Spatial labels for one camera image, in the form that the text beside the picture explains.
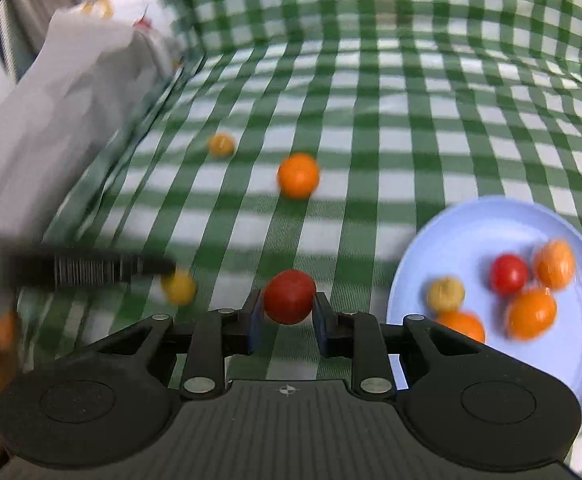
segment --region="gingham cloth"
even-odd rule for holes
[[[541,203],[582,232],[582,0],[165,1],[193,6],[181,22],[207,58],[114,137],[46,238],[170,254],[196,299],[168,306],[157,280],[28,291],[29,366],[154,313],[239,307],[289,267],[336,310],[382,318],[416,231],[480,195]],[[217,131],[237,142],[229,160],[209,157]],[[322,168],[306,202],[277,190],[290,152]],[[228,366],[260,379],[348,370],[318,356],[308,321],[268,324],[257,355]],[[582,434],[568,464],[582,475]]]

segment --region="blue plate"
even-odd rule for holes
[[[525,261],[551,238],[565,238],[574,251],[577,270],[572,283],[554,297],[556,322],[544,335],[517,342],[504,334],[504,302],[489,290],[492,261],[514,253]],[[505,197],[485,197],[446,209],[418,233],[395,273],[386,322],[401,324],[407,314],[434,317],[425,304],[431,280],[446,274],[465,285],[462,310],[480,317],[486,344],[553,375],[567,384],[582,409],[582,235],[565,220],[537,204]],[[391,358],[398,388],[407,384]]]

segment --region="black robotic gripper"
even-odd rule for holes
[[[423,316],[336,314],[318,293],[320,354],[353,361],[349,384],[226,384],[225,357],[253,353],[262,323],[254,291],[241,310],[152,316],[23,374],[0,396],[0,480],[576,478],[561,461],[580,407],[550,375]]]

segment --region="red tomato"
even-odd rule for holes
[[[501,296],[510,296],[522,290],[527,283],[527,264],[515,254],[501,254],[492,264],[489,283],[492,291]]]
[[[315,282],[301,270],[284,270],[264,289],[264,311],[283,325],[300,323],[311,312]]]

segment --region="plate rim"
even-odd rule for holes
[[[398,280],[399,274],[400,274],[401,269],[402,269],[402,263],[405,261],[405,259],[408,256],[409,252],[413,250],[413,246],[415,245],[415,242],[419,238],[421,238],[424,235],[426,235],[427,231],[429,231],[430,229],[432,229],[445,216],[451,214],[453,211],[456,211],[456,210],[458,210],[460,208],[471,207],[471,206],[473,206],[473,205],[475,205],[477,203],[480,203],[480,202],[516,203],[516,204],[522,205],[524,207],[536,208],[539,211],[541,211],[541,212],[543,212],[545,214],[548,214],[549,216],[551,216],[554,219],[558,220],[564,227],[566,227],[569,231],[571,231],[572,234],[574,234],[582,242],[582,233],[580,231],[578,231],[578,229],[576,229],[574,226],[572,226],[567,220],[565,220],[564,218],[562,218],[562,216],[560,216],[555,211],[552,211],[548,207],[546,207],[546,206],[544,206],[542,204],[536,203],[536,202],[527,202],[526,200],[519,200],[517,198],[508,198],[508,197],[506,197],[504,195],[485,195],[485,196],[479,196],[479,197],[477,197],[475,199],[472,199],[472,200],[467,200],[466,202],[456,203],[456,204],[447,206],[442,211],[440,211],[439,213],[437,213],[436,216],[434,216],[433,218],[431,218],[426,224],[424,224],[424,226],[422,227],[422,229],[420,229],[416,233],[415,237],[413,237],[413,239],[409,242],[409,245],[407,246],[407,248],[404,251],[404,253],[402,253],[402,256],[400,258],[400,263],[398,263],[398,267],[395,270],[395,274],[393,275],[393,281],[391,282],[391,290],[389,291],[389,299],[388,299],[387,309],[386,309],[386,318],[387,318],[386,319],[386,322],[387,323],[389,323],[388,322],[389,309],[391,307],[391,304],[393,303],[394,292],[395,292],[395,289],[396,289],[396,282]]]

